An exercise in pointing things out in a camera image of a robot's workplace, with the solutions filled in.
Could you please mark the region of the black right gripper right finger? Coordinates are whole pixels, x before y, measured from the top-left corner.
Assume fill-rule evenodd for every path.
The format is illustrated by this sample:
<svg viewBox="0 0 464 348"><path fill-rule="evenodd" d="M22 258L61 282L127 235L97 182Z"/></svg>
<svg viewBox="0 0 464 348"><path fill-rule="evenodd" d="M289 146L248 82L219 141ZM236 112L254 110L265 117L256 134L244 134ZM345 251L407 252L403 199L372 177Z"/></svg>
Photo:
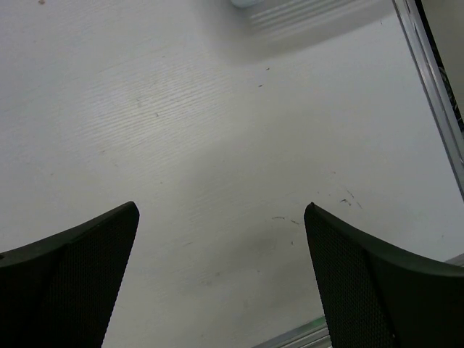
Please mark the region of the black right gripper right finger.
<svg viewBox="0 0 464 348"><path fill-rule="evenodd" d="M463 268L408 252L316 204L304 212L333 347L462 347Z"/></svg>

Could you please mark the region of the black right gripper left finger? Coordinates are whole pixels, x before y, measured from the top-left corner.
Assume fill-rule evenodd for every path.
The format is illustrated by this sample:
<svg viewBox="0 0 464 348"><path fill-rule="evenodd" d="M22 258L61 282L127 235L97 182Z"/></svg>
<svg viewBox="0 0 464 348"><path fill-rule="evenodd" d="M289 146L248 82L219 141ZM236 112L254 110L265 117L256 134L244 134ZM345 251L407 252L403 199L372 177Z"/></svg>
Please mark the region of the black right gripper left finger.
<svg viewBox="0 0 464 348"><path fill-rule="evenodd" d="M101 347L138 222L127 202L1 253L1 346Z"/></svg>

